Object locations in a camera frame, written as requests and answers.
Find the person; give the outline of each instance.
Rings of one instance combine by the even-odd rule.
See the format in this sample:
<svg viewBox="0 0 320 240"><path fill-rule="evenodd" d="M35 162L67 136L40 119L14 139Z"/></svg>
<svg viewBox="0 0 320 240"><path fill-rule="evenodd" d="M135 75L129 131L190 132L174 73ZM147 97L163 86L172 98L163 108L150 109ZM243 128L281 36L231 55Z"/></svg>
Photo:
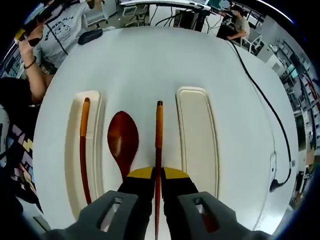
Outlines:
<svg viewBox="0 0 320 240"><path fill-rule="evenodd" d="M38 26L20 41L19 50L27 80L0 78L0 171L17 197L36 204L41 210L33 174L33 139L40 106L53 78L36 63L29 40L38 38Z"/></svg>
<svg viewBox="0 0 320 240"><path fill-rule="evenodd" d="M41 0L45 6L49 6L55 0ZM78 0L63 8L58 7L52 16L43 25L40 42L35 46L33 54L37 63L43 63L43 59L58 69L72 48L77 44L77 37L82 32L82 16L89 10L89 1Z"/></svg>
<svg viewBox="0 0 320 240"><path fill-rule="evenodd" d="M222 25L217 37L225 40L235 39L237 41L239 41L241 37L248 39L250 35L250 26L248 21L244 18L244 10L240 6L234 5L231 12L235 16L234 27Z"/></svg>

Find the desk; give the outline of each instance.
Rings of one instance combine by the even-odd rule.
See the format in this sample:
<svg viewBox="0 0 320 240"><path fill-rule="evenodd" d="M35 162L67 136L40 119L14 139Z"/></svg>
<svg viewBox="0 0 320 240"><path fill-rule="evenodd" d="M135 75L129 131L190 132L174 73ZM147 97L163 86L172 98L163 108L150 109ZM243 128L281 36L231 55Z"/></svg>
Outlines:
<svg viewBox="0 0 320 240"><path fill-rule="evenodd" d="M238 51L278 113L292 159L297 159L295 118L281 81L255 56L241 48ZM117 190L122 182L107 141L110 121L118 111L134 119L140 136L131 170L154 166L156 103L162 100L162 164L182 169L176 92L183 86L204 88L210 99L219 152L218 199L235 210L237 220L245 227L273 233L289 204L297 168L292 168L283 187L269 193L270 156L274 150L271 128L277 151L277 179L286 179L289 169L286 143L275 116L264 101L267 110L263 108L226 41L188 29L151 26L104 32L86 45L75 46L47 90L34 134L33 168L39 201L51 228L61 229L75 222L64 159L69 113L76 94L98 90L106 103L101 161L107 192ZM206 191L201 185L197 188ZM159 227L159 239L170 239L162 211ZM154 214L146 239L154 239Z"/></svg>

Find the chopstick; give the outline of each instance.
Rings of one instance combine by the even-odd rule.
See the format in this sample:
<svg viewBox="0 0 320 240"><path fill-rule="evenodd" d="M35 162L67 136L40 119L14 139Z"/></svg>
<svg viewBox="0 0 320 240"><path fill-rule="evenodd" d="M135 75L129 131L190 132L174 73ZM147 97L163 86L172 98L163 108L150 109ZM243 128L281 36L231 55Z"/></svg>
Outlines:
<svg viewBox="0 0 320 240"><path fill-rule="evenodd" d="M90 99L86 97L82 105L81 123L80 123L80 168L82 185L87 204L91 203L90 190L87 176L87 161L86 161L86 136L89 118Z"/></svg>
<svg viewBox="0 0 320 240"><path fill-rule="evenodd" d="M161 197L161 159L163 145L163 127L164 127L164 108L163 102L158 101L156 105L155 122L155 240L158 239L159 216L160 216L160 197Z"/></svg>

